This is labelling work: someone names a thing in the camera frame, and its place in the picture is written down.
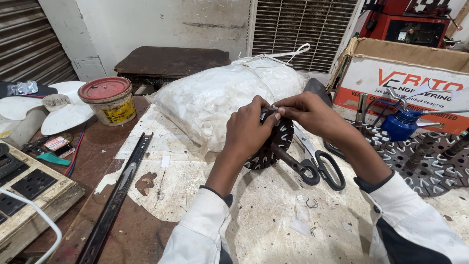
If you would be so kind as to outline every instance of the green handled tool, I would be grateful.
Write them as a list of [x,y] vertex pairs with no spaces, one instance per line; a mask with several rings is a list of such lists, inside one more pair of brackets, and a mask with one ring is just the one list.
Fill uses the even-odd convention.
[[23,152],[28,150],[37,154],[36,159],[47,161],[49,163],[60,165],[60,166],[70,166],[72,163],[69,160],[65,160],[62,158],[57,157],[56,155],[45,152],[39,145],[43,144],[49,137],[43,137],[35,142],[24,144],[23,145]]

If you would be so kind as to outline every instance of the brown wooden table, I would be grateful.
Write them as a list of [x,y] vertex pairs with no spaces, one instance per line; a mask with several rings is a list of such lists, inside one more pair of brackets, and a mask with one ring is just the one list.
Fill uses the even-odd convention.
[[230,64],[229,52],[208,48],[150,47],[133,50],[114,71],[132,82],[132,94],[141,85],[159,89],[165,82]]
[[[75,170],[71,175],[71,179],[78,182],[85,189],[85,195],[56,222],[64,236],[62,243],[49,260],[49,263],[75,263],[77,254],[84,244],[82,238],[86,237],[86,235],[82,234],[91,232],[91,228],[98,219],[106,202],[105,200],[108,197],[108,195],[100,195],[99,197],[102,200],[95,201],[91,194],[101,178],[106,174],[106,171],[118,170],[123,165],[122,161],[114,160],[113,158],[149,106],[149,103],[143,96],[135,96],[134,101],[137,117],[129,123],[124,124],[123,127],[105,126],[96,119],[88,121],[82,143],[78,150]],[[79,126],[67,131],[74,136],[72,141],[74,146],[81,130],[82,127]],[[42,137],[42,134],[38,132],[31,141]],[[60,173],[66,170],[66,167],[63,166],[50,163],[44,164]],[[113,187],[114,185],[108,185],[102,193],[110,194]],[[162,226],[167,226],[167,231],[160,231]],[[164,241],[164,244],[166,244],[174,226],[174,223],[168,225],[161,223],[161,221],[157,220],[143,207],[137,206],[132,199],[127,197],[114,224],[113,231],[106,242],[100,263],[132,263],[128,260],[124,262],[117,260],[123,260],[127,257],[135,258],[136,263],[145,263],[140,261],[140,257],[133,254],[133,252],[145,252],[146,249],[142,247],[148,247],[146,259],[155,259],[156,263],[163,252],[161,243],[158,243],[158,241]],[[121,229],[132,231],[125,233],[118,232]],[[23,251],[23,254],[26,256],[41,255],[52,246],[55,238],[54,231],[48,228]]]

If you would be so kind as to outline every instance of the scissors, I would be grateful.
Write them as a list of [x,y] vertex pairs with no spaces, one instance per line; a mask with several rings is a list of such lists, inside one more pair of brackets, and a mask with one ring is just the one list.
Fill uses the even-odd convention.
[[[298,138],[297,140],[304,147],[304,160],[301,161],[300,164],[307,168],[307,170],[306,173],[304,173],[303,175],[300,174],[303,181],[308,185],[316,185],[319,183],[321,178],[323,178],[327,182],[327,184],[332,188],[332,190],[343,190],[345,188],[344,175],[342,174],[342,171],[335,162],[334,158],[332,158],[331,155],[324,151],[316,150],[311,141],[306,137],[303,132],[301,132],[296,127],[296,125],[294,125],[293,130],[295,132],[295,136]],[[329,163],[332,165],[335,174],[339,177],[340,184],[337,184],[334,178],[332,178],[324,162],[321,160],[321,157],[328,160]],[[312,177],[306,176],[308,172],[312,174]]]

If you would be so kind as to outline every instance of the red machine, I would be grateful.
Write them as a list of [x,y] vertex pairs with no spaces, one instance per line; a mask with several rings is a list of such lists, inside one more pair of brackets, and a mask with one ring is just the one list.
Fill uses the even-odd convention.
[[370,10],[358,37],[382,39],[427,47],[443,47],[451,19],[449,0],[371,0]]

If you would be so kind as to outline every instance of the red bucket lid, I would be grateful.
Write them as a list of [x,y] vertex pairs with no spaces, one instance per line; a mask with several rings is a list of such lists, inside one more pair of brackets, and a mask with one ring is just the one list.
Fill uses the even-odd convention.
[[104,77],[86,83],[78,95],[86,100],[102,100],[115,97],[129,89],[131,83],[122,77]]

